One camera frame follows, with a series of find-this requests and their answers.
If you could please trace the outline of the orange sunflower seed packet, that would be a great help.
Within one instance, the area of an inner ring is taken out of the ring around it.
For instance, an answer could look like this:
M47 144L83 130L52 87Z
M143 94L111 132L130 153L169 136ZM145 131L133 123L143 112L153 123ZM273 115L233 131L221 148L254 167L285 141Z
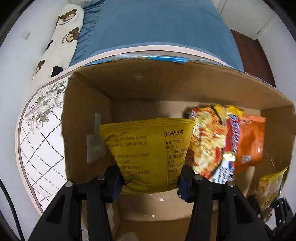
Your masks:
M243 115L236 154L234 173L239 174L250 166L258 167L263 158L265 117Z

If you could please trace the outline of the yellow snack packet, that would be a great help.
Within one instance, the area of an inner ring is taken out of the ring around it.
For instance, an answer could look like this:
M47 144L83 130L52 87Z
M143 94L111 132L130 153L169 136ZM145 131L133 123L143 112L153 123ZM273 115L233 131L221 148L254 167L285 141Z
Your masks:
M262 211L270 207L278 196L287 170L288 167L278 173L266 175L259 180L253 194Z

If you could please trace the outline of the blue bed sheet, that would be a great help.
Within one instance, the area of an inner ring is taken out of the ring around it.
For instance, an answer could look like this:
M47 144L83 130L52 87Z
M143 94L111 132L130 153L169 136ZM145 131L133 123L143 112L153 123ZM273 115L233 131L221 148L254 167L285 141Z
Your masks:
M91 1L71 60L144 45L174 45L210 54L243 70L236 42L210 1Z

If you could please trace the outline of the white door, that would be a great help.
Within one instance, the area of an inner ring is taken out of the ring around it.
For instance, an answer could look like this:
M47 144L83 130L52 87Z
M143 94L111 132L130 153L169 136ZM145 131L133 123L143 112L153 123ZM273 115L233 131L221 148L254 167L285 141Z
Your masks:
M273 16L273 10L261 0L211 0L226 25L256 40Z

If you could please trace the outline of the yellow hotpot seasoning packet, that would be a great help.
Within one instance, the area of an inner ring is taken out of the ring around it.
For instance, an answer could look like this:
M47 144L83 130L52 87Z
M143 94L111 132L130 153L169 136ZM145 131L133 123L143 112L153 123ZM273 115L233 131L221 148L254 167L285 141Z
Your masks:
M104 124L99 134L116 161L125 194L150 194L177 188L195 122L155 118Z

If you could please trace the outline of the open cardboard box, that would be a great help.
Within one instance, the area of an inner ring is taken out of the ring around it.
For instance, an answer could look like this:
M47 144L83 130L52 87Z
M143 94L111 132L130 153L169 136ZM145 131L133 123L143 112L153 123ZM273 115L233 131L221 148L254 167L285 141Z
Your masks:
M217 240L295 240L292 224L270 230L250 196L259 180L290 165L295 142L295 106L263 81L232 68L188 61L121 58L84 65L68 79L62 111L67 183L50 208L60 212L63 240L80 240L87 228L89 182L117 165L99 134L104 124L155 118L189 118L195 107L236 106L243 115L265 117L263 158L224 184L211 182L212 228ZM125 194L107 204L113 240L185 240L193 204L177 188Z

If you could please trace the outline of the yellow red noodle packet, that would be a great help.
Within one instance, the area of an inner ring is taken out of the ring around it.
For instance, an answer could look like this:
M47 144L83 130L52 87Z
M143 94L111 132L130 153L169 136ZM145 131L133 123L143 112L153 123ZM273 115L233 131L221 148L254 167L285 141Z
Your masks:
M243 110L236 106L195 107L189 118L195 121L189 144L189 161L196 174L224 184L234 179L240 122Z

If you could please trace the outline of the bear print long pillow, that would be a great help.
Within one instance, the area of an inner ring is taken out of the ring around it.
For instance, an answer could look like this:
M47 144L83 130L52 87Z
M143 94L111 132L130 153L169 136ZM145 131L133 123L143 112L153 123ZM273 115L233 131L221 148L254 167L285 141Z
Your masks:
M79 33L83 26L84 11L75 4L67 4L57 16L56 27L46 50L36 66L34 83L47 82L70 66Z

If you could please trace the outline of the wall switch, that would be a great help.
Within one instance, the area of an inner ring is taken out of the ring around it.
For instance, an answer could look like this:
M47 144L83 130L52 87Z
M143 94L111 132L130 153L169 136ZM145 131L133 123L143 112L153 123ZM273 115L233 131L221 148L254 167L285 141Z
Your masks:
M30 36L30 32L23 32L21 35L21 39L27 40L29 36Z

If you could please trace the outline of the white patterned quilt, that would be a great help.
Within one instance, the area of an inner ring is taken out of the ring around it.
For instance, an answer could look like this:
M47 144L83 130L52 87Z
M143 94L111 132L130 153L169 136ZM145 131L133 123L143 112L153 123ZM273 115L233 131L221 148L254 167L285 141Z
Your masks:
M84 65L137 57L176 63L199 60L227 66L221 58L204 50L173 45L145 45L96 52L54 77L33 82L32 96L20 112L16 124L15 150L23 185L38 214L43 214L66 182L61 114L64 92L72 72Z

